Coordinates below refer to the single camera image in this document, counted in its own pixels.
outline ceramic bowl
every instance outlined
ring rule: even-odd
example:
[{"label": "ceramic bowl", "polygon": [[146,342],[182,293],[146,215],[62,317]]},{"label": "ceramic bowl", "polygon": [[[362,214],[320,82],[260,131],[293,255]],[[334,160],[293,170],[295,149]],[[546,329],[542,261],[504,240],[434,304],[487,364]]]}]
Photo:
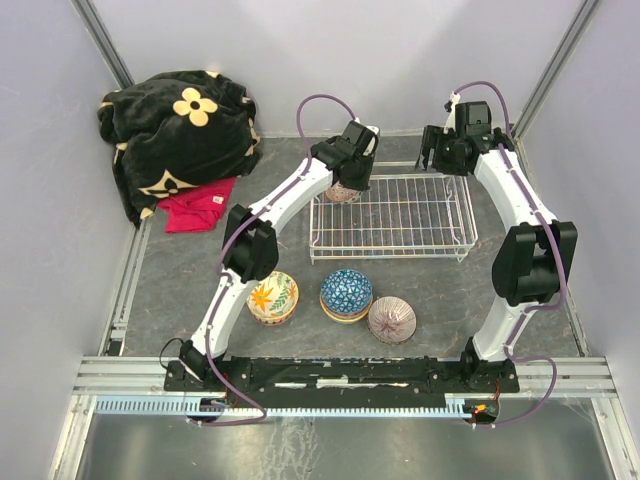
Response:
[{"label": "ceramic bowl", "polygon": [[400,345],[416,331],[416,314],[411,306],[398,297],[382,297],[369,310],[369,330],[381,342]]},{"label": "ceramic bowl", "polygon": [[293,314],[299,299],[298,285],[283,272],[273,272],[247,298],[251,315],[265,325],[279,325]]},{"label": "ceramic bowl", "polygon": [[373,299],[371,299],[371,302],[369,302],[369,304],[361,312],[354,313],[352,315],[341,315],[327,307],[324,301],[322,301],[322,296],[320,296],[320,306],[322,307],[322,310],[331,320],[338,323],[356,323],[357,321],[362,320],[367,316],[367,313],[369,313],[369,309],[371,308],[372,303]]},{"label": "ceramic bowl", "polygon": [[354,203],[360,200],[362,192],[344,188],[340,182],[329,188],[324,194],[334,203]]},{"label": "ceramic bowl", "polygon": [[337,270],[322,283],[322,301],[339,315],[362,312],[373,298],[369,279],[356,270]]}]

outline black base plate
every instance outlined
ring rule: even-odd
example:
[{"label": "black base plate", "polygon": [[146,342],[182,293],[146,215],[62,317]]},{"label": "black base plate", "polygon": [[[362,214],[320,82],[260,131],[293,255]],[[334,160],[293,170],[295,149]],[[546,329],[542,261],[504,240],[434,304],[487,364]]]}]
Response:
[{"label": "black base plate", "polygon": [[[422,358],[244,358],[216,362],[233,385],[266,408],[444,407],[445,393],[520,391],[510,361],[481,364],[473,375],[462,361]],[[224,392],[212,372],[204,382],[179,361],[169,363],[165,390]]]}]

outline black mount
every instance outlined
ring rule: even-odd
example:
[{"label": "black mount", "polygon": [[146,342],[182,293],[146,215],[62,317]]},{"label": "black mount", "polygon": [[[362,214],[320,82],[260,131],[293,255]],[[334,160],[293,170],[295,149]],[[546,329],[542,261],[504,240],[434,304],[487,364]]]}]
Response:
[{"label": "black mount", "polygon": [[[164,389],[170,392],[223,392],[204,357],[201,372],[190,375],[180,361],[169,362]],[[459,361],[422,358],[218,358],[216,367],[251,398],[267,408],[409,408],[444,407],[446,393],[494,394],[496,384],[506,393],[520,391],[510,360],[483,362],[471,339]],[[319,380],[332,387],[318,388]],[[282,384],[297,384],[284,388]],[[368,384],[367,388],[349,388]]]},{"label": "black mount", "polygon": [[[373,150],[365,155],[372,140],[375,141]],[[369,188],[377,147],[376,134],[352,120],[341,136],[313,145],[311,154],[333,170],[333,183],[340,182],[345,188],[364,191]]]},{"label": "black mount", "polygon": [[[445,105],[451,111],[451,102]],[[445,175],[466,176],[473,173],[481,153],[503,145],[514,150],[513,142],[501,129],[491,131],[491,110],[487,102],[467,102],[456,105],[455,130],[444,132],[443,127],[428,125],[422,134],[421,157],[423,168],[429,166]]]},{"label": "black mount", "polygon": [[[549,227],[558,245],[565,280],[569,279],[578,231],[573,222],[553,221]],[[541,225],[511,227],[493,262],[496,293],[515,307],[523,302],[546,303],[560,289],[560,278],[549,239]]]},{"label": "black mount", "polygon": [[[242,205],[229,212],[224,244],[253,213]],[[271,222],[256,218],[245,228],[224,257],[224,266],[236,272],[242,283],[264,280],[278,263],[278,242]]]}]

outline gray floor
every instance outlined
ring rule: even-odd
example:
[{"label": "gray floor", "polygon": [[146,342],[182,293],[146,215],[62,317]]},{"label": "gray floor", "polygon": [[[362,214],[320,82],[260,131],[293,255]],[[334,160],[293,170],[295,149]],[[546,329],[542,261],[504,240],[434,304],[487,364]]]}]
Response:
[{"label": "gray floor", "polygon": [[[230,205],[248,205],[268,194],[304,158],[299,139],[267,139],[264,158],[254,173],[236,183]],[[383,138],[379,161],[415,160],[418,137]],[[309,260],[309,210],[300,212],[278,238],[278,270],[300,288],[294,317],[277,328],[260,326],[245,308],[231,335],[228,353],[244,356],[458,356],[476,332],[494,298],[491,264],[504,238],[497,211],[484,188],[469,179],[479,240],[469,256],[421,260]],[[215,261],[225,220],[209,233],[164,233],[166,216],[157,211],[142,265],[125,341],[125,355],[157,355],[170,338],[187,338],[200,324],[217,286]],[[376,296],[408,301],[418,317],[415,336],[391,347],[378,342],[365,322],[341,325],[319,305],[323,279],[333,270],[355,268],[372,280]],[[576,356],[578,349],[565,309],[536,314],[516,354]]]},{"label": "gray floor", "polygon": [[[503,400],[504,417],[531,408]],[[197,428],[181,417],[96,415],[79,479],[613,479],[591,402],[472,431],[462,420],[276,418]]]}]

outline black blanket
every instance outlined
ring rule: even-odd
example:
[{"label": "black blanket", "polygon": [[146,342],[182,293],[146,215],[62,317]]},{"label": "black blanket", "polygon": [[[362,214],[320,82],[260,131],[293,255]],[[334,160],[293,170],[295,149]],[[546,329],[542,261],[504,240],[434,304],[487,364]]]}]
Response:
[{"label": "black blanket", "polygon": [[116,146],[113,175],[129,220],[139,226],[162,198],[249,174],[260,158],[255,115],[245,87],[203,70],[107,94],[100,135]]}]

